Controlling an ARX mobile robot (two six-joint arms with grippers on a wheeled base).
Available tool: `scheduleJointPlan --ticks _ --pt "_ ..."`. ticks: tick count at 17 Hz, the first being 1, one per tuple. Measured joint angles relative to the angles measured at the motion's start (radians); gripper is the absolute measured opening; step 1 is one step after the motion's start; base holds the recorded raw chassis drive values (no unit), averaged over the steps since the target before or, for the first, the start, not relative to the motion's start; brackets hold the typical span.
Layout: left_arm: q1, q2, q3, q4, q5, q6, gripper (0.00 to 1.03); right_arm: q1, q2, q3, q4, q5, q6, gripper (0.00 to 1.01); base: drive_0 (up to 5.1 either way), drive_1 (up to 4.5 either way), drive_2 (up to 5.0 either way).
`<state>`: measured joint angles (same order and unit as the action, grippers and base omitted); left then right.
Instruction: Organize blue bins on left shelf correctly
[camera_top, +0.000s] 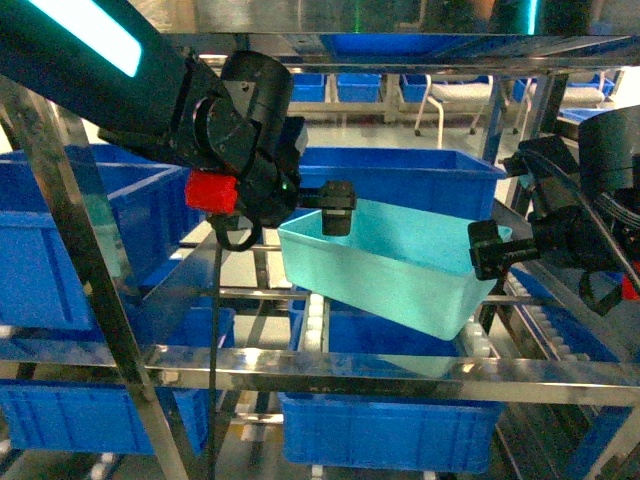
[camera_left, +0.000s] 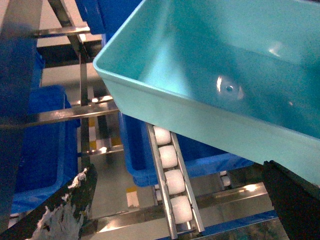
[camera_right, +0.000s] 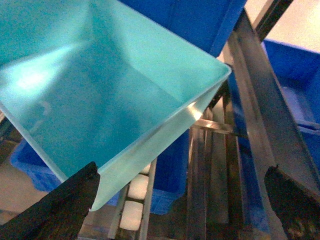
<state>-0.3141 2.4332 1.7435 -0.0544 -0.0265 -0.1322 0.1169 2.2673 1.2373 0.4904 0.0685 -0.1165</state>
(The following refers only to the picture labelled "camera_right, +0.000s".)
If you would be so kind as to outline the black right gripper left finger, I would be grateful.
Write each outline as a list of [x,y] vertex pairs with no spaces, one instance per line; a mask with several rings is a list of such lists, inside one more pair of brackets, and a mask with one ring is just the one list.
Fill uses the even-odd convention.
[[75,240],[95,201],[100,175],[90,162],[0,227],[2,240]]

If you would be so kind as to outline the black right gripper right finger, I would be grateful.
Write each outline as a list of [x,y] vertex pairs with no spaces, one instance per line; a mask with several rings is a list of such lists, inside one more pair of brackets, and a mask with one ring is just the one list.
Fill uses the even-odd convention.
[[289,240],[320,238],[320,196],[278,166],[270,166],[264,185],[272,210]]

